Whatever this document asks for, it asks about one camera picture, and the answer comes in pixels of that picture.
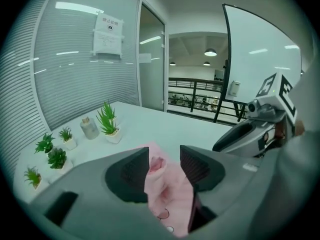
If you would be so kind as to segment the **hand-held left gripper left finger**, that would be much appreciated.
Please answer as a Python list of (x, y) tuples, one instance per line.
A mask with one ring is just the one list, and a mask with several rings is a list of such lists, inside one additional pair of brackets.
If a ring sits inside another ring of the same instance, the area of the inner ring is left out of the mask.
[(131, 149), (73, 167), (29, 205), (50, 238), (172, 238), (144, 192), (149, 149)]

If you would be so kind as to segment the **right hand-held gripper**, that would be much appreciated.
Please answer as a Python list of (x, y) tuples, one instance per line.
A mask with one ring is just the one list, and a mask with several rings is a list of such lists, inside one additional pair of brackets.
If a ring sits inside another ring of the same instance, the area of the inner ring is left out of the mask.
[(225, 133), (212, 150), (241, 157), (261, 156), (295, 135), (297, 109), (289, 97), (291, 83), (280, 72), (265, 79), (248, 103), (248, 119)]

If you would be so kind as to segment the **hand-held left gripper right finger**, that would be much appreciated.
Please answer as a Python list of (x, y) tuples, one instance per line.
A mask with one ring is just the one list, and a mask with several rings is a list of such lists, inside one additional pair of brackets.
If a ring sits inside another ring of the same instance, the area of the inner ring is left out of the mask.
[(262, 164), (262, 157), (241, 157), (194, 146), (180, 146), (180, 166), (193, 187), (188, 232), (216, 219), (231, 206)]

